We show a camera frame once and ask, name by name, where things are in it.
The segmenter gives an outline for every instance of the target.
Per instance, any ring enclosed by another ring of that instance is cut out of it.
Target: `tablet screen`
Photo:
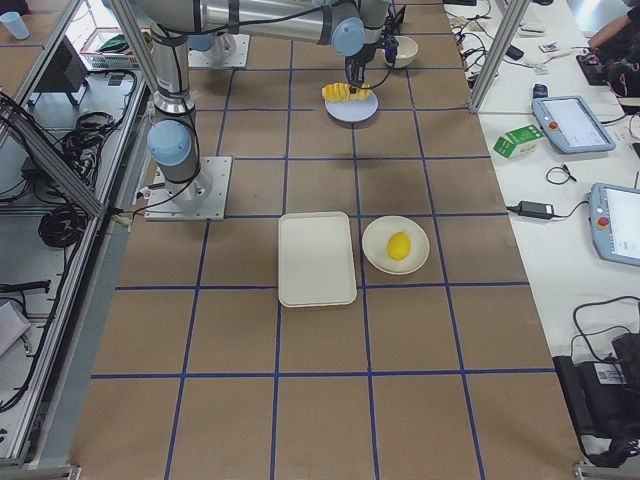
[[[562,132],[570,147],[590,147],[609,143],[594,124],[594,119],[575,98],[549,100],[544,102],[544,105],[558,122],[558,130]]]
[[[605,188],[613,253],[640,259],[640,194]]]

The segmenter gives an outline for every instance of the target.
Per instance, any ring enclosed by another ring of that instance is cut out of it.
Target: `yellow corn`
[[[359,88],[356,93],[349,92],[349,85],[346,83],[331,83],[322,89],[322,98],[327,102],[349,102],[351,100],[364,100],[371,95],[371,90]]]

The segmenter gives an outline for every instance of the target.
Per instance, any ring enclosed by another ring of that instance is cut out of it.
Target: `blue cup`
[[[22,20],[18,12],[6,12],[0,15],[0,22],[7,27],[7,30],[18,40],[29,37],[29,29]]]

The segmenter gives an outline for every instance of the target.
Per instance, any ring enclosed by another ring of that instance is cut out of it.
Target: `green and white carton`
[[[536,148],[544,134],[535,125],[517,128],[498,138],[493,149],[505,158],[513,158]]]

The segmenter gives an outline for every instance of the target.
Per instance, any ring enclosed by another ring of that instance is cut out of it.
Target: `yellow food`
[[[369,84],[365,83],[362,86],[369,87]],[[349,85],[346,83],[330,83],[322,89],[322,98],[331,103],[365,100],[369,95],[371,95],[371,90],[368,88],[358,88],[356,93],[351,93]]]
[[[387,242],[387,255],[394,260],[402,260],[411,251],[411,240],[404,232],[398,232],[389,238]]]

